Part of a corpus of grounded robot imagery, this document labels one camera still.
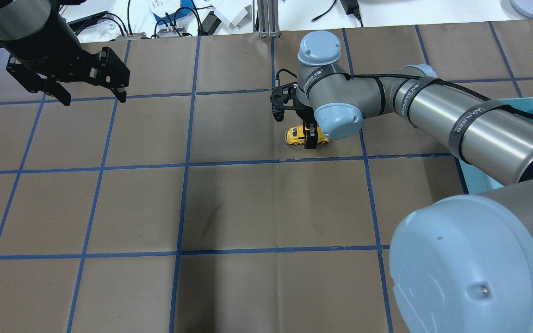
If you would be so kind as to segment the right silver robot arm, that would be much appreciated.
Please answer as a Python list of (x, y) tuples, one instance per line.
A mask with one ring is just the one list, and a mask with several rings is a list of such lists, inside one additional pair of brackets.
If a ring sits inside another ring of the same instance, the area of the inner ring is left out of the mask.
[(291, 99), (308, 141), (355, 135), (390, 112), (501, 188), (444, 198), (396, 228), (390, 275), (412, 333), (533, 333), (533, 115), (438, 78), (431, 66), (349, 74), (341, 41), (307, 33)]

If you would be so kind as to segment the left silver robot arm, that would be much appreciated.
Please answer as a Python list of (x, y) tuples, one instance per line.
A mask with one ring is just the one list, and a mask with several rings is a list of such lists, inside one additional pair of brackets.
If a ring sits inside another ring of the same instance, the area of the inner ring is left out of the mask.
[(130, 70), (110, 48), (91, 54), (80, 44), (57, 0), (0, 0), (0, 46), (9, 52), (6, 71), (28, 92), (71, 103), (64, 82), (85, 82), (127, 99)]

